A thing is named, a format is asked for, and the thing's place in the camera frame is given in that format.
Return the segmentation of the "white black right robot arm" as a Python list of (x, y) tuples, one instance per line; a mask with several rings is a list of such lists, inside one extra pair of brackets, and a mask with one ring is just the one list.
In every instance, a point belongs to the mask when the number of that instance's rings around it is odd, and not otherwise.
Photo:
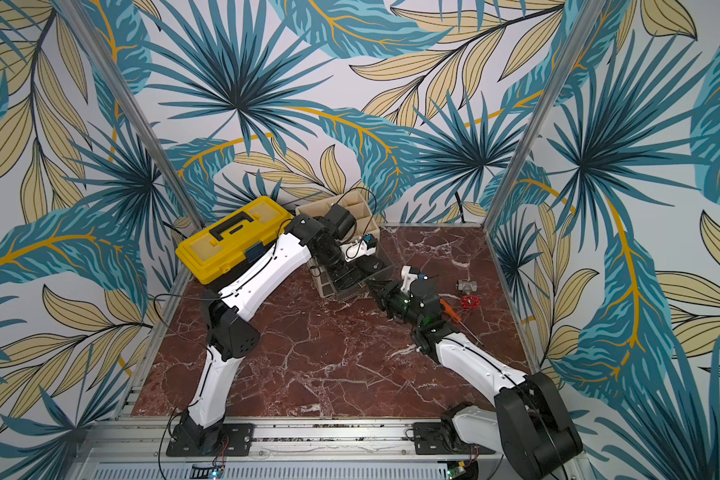
[(542, 479), (584, 451), (580, 434), (545, 374), (526, 374), (491, 356), (458, 327), (436, 282), (423, 274), (403, 281), (371, 280), (379, 309), (411, 327), (418, 349), (461, 376), (491, 404), (485, 410), (464, 404), (442, 418), (446, 437), (502, 455), (522, 479)]

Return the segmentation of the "black computer mouse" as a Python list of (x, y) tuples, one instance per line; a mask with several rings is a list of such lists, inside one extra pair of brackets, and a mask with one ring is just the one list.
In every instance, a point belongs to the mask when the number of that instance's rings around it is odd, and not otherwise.
[(356, 261), (356, 266), (361, 271), (372, 275), (372, 274), (382, 270), (385, 267), (385, 262), (374, 255), (370, 255), (370, 256), (363, 256), (362, 258), (358, 259)]
[(357, 282), (354, 268), (338, 269), (331, 273), (332, 281), (337, 289), (347, 289)]

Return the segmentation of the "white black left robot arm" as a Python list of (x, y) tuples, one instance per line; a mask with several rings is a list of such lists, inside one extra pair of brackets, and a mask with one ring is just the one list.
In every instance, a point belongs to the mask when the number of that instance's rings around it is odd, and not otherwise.
[(355, 226), (355, 218), (339, 205), (319, 217), (299, 214), (252, 267), (218, 292), (209, 306), (204, 370), (187, 408), (194, 425), (207, 430), (223, 421), (229, 390), (246, 357), (243, 349), (258, 341), (250, 320), (263, 302), (310, 259), (342, 262), (340, 243)]

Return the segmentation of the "clear top drawer gold handle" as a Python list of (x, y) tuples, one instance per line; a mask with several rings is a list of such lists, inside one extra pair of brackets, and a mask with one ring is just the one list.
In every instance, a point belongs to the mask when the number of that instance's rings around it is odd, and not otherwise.
[(368, 291), (367, 282), (386, 279), (392, 267), (393, 262), (381, 245), (370, 255), (362, 255), (350, 261), (337, 261), (326, 268), (334, 290), (333, 298), (348, 301), (365, 295)]

